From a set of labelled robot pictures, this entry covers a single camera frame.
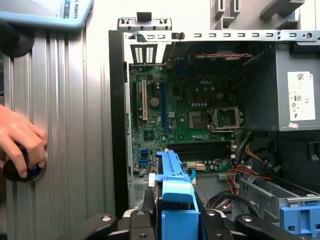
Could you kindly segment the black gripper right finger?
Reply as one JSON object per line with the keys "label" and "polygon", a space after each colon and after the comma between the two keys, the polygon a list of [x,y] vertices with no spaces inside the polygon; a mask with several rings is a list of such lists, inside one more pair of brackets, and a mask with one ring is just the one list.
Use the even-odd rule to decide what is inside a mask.
{"label": "black gripper right finger", "polygon": [[312,240],[306,235],[294,235],[254,215],[241,214],[235,221],[223,212],[207,209],[204,212],[204,238],[206,240]]}

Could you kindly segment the person's hand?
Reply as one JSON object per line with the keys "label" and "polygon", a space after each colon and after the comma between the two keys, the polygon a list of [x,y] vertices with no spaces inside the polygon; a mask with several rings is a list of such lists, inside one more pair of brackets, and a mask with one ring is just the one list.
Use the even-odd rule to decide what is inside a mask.
{"label": "person's hand", "polygon": [[44,130],[33,125],[24,116],[0,106],[0,168],[6,157],[12,160],[19,176],[25,179],[28,170],[46,164],[48,139]]}

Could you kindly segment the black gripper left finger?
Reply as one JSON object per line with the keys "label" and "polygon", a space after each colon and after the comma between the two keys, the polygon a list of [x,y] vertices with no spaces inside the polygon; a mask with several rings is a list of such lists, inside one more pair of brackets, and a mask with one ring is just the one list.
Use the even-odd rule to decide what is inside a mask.
{"label": "black gripper left finger", "polygon": [[144,209],[132,209],[118,219],[109,213],[98,214],[58,237],[59,240],[153,240],[152,216]]}

